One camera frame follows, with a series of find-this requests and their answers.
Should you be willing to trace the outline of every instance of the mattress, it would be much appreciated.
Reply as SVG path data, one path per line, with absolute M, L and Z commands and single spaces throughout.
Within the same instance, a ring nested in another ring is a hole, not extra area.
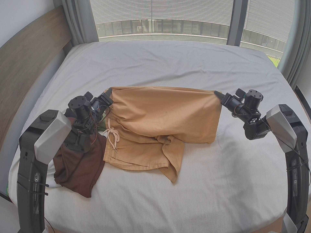
M 24 126 L 47 109 L 63 113 L 73 97 L 111 86 L 175 86 L 264 95 L 265 113 L 290 106 L 311 132 L 299 100 L 263 52 L 186 41 L 95 42 L 74 47 Z M 9 194 L 17 204 L 17 150 Z M 222 108 L 212 144 L 185 144 L 175 184 L 159 170 L 135 172 L 105 164 L 87 199 L 53 181 L 49 165 L 45 217 L 63 232 L 251 232 L 283 215 L 285 155 L 275 136 L 247 140 L 243 122 Z

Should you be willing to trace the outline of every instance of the white drawstring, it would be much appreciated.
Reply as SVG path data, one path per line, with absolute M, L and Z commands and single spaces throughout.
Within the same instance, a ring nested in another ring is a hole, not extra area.
M 118 130 L 115 130 L 114 127 L 110 127 L 110 118 L 108 118 L 108 129 L 106 129 L 104 131 L 104 133 L 107 132 L 107 138 L 108 138 L 108 141 L 110 142 L 112 148 L 116 151 L 116 153 L 118 152 L 118 149 L 117 149 L 117 142 L 119 142 L 120 140 L 120 136 L 119 136 L 119 132 Z M 115 144 L 113 145 L 112 142 L 110 141 L 110 138 L 109 138 L 109 133 L 112 133 L 115 137 Z

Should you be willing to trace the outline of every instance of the headboard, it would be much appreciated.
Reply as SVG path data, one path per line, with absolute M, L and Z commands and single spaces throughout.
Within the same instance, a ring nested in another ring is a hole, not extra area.
M 27 92 L 71 38 L 63 7 L 59 6 L 0 48 L 0 149 Z

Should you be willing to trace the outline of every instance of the curtain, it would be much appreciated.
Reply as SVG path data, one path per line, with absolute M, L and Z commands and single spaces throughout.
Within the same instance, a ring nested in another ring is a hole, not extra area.
M 278 69 L 290 86 L 296 87 L 300 71 L 305 67 L 311 43 L 311 0 L 295 0 L 293 23 Z
M 72 45 L 98 40 L 90 0 L 53 0 L 54 6 L 62 5 L 72 34 Z

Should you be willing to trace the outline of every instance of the brown cloth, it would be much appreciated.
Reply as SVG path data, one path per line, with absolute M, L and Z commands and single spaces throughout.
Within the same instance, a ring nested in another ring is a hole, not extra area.
M 69 120 L 73 123 L 75 119 L 69 118 Z M 94 141 L 95 134 L 91 135 L 91 142 Z M 92 188 L 105 164 L 103 157 L 106 140 L 106 137 L 97 134 L 97 140 L 91 145 L 91 149 L 87 153 L 69 150 L 62 144 L 53 158 L 55 182 L 90 198 Z
M 111 98 L 104 161 L 113 166 L 133 171 L 159 169 L 175 182 L 184 142 L 215 140 L 221 104 L 213 91 L 113 87 Z

